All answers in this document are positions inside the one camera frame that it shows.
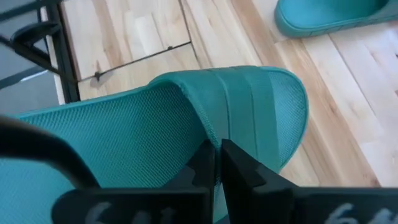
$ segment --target teal slide sandal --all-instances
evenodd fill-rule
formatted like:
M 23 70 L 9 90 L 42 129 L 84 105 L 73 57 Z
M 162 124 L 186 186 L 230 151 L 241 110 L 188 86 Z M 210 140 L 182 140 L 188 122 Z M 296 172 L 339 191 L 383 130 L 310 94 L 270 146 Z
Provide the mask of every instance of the teal slide sandal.
M 308 101 L 292 73 L 245 66 L 167 73 L 135 90 L 19 119 L 66 140 L 102 187 L 161 187 L 206 139 L 218 149 L 232 139 L 280 171 L 301 142 Z M 0 189 L 0 223 L 42 224 L 73 187 L 45 164 L 1 159 Z M 218 181 L 214 221 L 226 214 Z
M 309 37 L 398 19 L 398 0 L 279 0 L 275 22 L 288 37 Z

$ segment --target wooden floor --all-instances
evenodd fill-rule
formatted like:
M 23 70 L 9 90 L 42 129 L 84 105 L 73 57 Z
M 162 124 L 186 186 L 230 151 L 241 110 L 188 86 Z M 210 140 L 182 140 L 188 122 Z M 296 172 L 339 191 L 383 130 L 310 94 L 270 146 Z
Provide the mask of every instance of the wooden floor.
M 307 39 L 277 30 L 277 0 L 70 0 L 64 12 L 82 100 L 165 72 L 267 65 L 294 72 L 308 131 L 282 175 L 299 185 L 398 186 L 398 23 Z

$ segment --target black metal frame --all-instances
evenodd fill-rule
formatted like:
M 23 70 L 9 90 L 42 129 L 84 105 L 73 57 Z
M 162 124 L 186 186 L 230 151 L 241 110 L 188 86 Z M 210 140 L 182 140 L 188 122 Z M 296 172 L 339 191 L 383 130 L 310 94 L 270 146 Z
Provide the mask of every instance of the black metal frame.
M 217 167 L 232 224 L 398 222 L 398 189 L 299 187 L 231 140 L 222 140 L 217 155 L 212 143 L 204 141 L 159 188 L 107 189 L 63 139 L 2 116 L 0 135 L 0 157 L 46 162 L 76 187 L 53 205 L 54 224 L 213 223 Z
M 9 47 L 21 57 L 24 57 L 27 60 L 36 63 L 38 66 L 59 75 L 62 81 L 65 102 L 71 103 L 75 101 L 80 101 L 80 95 L 77 86 L 78 80 L 76 79 L 76 73 L 72 65 L 70 46 L 68 43 L 62 17 L 62 11 L 60 7 L 61 2 L 62 0 L 39 0 L 0 13 L 0 22 L 4 22 L 8 19 L 20 16 L 30 11 L 37 11 L 39 16 L 40 8 L 45 7 L 49 21 L 59 26 L 59 29 L 57 29 L 56 32 L 50 34 L 53 40 L 58 68 L 54 68 L 51 65 L 50 57 L 47 53 L 43 52 L 33 45 L 28 45 L 16 41 L 14 37 L 11 37 L 11 39 L 9 40 L 0 34 L 0 44 Z M 33 71 L 37 71 L 37 69 L 28 69 L 11 77 L 0 80 L 0 86 L 4 88 L 5 86 L 13 85 L 23 78 L 26 78 L 29 75 L 33 75 L 34 73 L 30 73 Z

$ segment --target slide sandal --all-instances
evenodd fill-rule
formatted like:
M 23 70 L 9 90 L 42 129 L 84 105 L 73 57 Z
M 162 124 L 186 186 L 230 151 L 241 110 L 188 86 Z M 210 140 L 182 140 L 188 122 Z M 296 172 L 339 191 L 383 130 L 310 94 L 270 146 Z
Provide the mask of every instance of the slide sandal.
M 279 0 L 277 27 L 288 37 L 310 37 L 398 19 L 398 0 Z
M 206 139 L 218 149 L 232 139 L 280 171 L 301 142 L 308 101 L 292 73 L 244 66 L 166 73 L 135 90 L 19 119 L 66 140 L 102 187 L 161 187 Z M 53 203 L 73 189 L 34 161 L 1 159 L 0 177 L 1 223 L 51 223 Z M 214 221 L 226 214 L 217 183 Z

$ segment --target printed number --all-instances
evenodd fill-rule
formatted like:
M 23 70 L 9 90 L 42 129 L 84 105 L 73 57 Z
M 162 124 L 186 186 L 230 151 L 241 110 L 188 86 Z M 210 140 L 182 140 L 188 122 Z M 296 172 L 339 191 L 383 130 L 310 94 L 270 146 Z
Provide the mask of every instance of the printed number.
M 109 202 L 101 202 L 96 204 L 88 211 L 85 218 L 85 224 L 105 224 L 98 221 L 98 219 L 100 218 L 101 214 L 105 212 L 105 210 L 109 209 L 111 206 L 112 204 L 110 204 Z M 173 222 L 175 210 L 173 210 L 172 208 L 166 208 L 163 209 L 160 213 L 162 214 L 162 219 L 160 221 L 161 224 L 169 224 Z M 150 223 L 151 218 L 152 217 L 150 213 L 145 211 L 138 211 L 131 220 L 131 224 Z
M 336 208 L 325 221 L 325 224 L 359 224 L 355 218 L 341 218 L 341 216 L 354 208 L 351 203 L 345 203 Z M 386 208 L 380 209 L 368 224 L 398 224 L 398 215 L 392 218 L 392 212 Z

